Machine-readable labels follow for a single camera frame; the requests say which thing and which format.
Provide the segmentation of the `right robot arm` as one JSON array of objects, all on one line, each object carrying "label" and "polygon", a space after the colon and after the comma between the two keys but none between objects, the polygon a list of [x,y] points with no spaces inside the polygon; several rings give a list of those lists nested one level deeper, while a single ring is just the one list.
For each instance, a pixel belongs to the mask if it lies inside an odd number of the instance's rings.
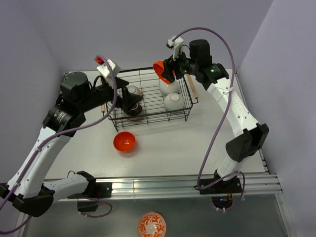
[{"label": "right robot arm", "polygon": [[218,176],[214,180],[214,188],[225,192],[237,172],[248,159],[263,146],[269,133],[268,126],[260,124],[249,112],[239,95],[234,91],[234,81],[222,64],[213,63],[210,44],[205,39],[193,40],[189,43],[190,55],[187,57],[181,48],[182,38],[171,38],[167,47],[172,55],[165,59],[157,75],[166,82],[172,83],[184,75],[191,75],[202,84],[203,88],[215,99],[223,111],[234,135],[233,140],[225,145],[227,156],[215,171]]}]

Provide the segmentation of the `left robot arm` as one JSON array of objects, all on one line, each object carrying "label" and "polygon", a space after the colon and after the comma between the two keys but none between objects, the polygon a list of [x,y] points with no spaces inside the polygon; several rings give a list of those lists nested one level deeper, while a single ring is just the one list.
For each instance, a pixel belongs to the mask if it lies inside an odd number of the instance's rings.
[{"label": "left robot arm", "polygon": [[0,185],[0,196],[13,207],[32,217],[43,215],[54,202],[70,196],[92,197],[96,193],[96,179],[85,171],[70,178],[53,182],[44,179],[58,154],[75,135],[84,128],[84,114],[105,103],[113,108],[130,111],[143,97],[128,91],[127,81],[115,77],[113,88],[104,76],[97,76],[101,85],[91,83],[83,72],[67,74],[61,83],[56,104],[43,121],[34,149],[7,183]]}]

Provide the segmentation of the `black white patterned bowl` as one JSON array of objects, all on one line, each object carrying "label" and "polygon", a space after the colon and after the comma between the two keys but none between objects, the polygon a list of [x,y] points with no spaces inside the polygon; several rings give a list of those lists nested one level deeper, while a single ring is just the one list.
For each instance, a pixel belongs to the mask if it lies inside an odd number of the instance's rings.
[{"label": "black white patterned bowl", "polygon": [[138,87],[136,87],[134,85],[127,86],[127,89],[129,91],[129,93],[131,93],[131,94],[143,96],[142,91]]}]

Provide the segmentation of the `grey white bowl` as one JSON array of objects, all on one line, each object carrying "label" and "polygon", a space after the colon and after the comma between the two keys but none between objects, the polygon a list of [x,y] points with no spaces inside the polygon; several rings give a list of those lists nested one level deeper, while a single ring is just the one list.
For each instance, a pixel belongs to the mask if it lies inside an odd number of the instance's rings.
[{"label": "grey white bowl", "polygon": [[168,94],[171,94],[171,93],[178,93],[179,85],[178,85],[178,82],[176,81],[171,84],[161,82],[159,85],[159,90],[163,96],[167,96]]}]

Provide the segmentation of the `brown bowl beige inside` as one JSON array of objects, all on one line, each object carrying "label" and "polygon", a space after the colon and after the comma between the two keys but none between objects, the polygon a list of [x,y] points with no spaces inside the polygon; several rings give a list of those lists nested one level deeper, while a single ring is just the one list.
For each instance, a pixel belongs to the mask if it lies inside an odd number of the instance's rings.
[{"label": "brown bowl beige inside", "polygon": [[125,112],[124,114],[128,117],[136,117],[142,115],[143,108],[142,106],[137,103],[134,107],[132,107],[129,111]]}]

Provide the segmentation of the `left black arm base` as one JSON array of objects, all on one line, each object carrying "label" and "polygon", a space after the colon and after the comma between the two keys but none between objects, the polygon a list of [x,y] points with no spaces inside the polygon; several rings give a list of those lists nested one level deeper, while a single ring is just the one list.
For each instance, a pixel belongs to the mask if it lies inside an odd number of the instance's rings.
[{"label": "left black arm base", "polygon": [[113,206],[109,203],[100,202],[103,198],[110,198],[112,195],[112,183],[96,183],[91,192],[74,194],[68,196],[67,199],[77,199],[77,209],[81,213],[88,214],[89,212],[95,212],[99,207],[109,207],[108,213],[113,209]]}]

